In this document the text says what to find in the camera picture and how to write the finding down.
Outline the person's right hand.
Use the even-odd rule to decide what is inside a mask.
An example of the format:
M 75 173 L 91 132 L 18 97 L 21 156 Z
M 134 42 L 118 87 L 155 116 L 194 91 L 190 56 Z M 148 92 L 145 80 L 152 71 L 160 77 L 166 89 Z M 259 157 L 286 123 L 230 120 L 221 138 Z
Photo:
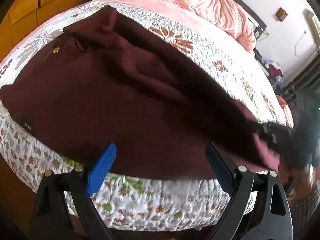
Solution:
M 316 181 L 316 172 L 312 165 L 303 169 L 288 168 L 281 162 L 278 176 L 283 185 L 287 197 L 302 199 L 307 197 L 313 190 Z

